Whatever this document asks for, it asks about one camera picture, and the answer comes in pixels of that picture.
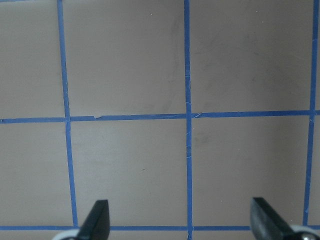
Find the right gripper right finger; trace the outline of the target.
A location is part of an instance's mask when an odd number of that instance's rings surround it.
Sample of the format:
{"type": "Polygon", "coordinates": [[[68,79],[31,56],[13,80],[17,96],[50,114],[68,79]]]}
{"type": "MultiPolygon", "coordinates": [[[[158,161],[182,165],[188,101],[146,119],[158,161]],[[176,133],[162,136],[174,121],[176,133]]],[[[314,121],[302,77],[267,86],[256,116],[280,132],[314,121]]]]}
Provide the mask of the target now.
{"type": "Polygon", "coordinates": [[[262,197],[250,201],[250,229],[256,240],[318,240],[320,235],[302,225],[288,224],[262,197]]]}

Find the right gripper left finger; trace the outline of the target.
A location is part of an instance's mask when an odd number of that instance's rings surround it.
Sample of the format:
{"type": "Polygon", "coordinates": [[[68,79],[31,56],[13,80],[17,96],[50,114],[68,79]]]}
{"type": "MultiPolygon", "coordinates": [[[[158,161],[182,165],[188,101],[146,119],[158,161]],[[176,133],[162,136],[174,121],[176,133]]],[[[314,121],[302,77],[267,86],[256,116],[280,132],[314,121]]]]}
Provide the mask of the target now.
{"type": "Polygon", "coordinates": [[[110,235],[109,202],[97,200],[83,225],[79,229],[76,240],[107,240],[110,235]]]}

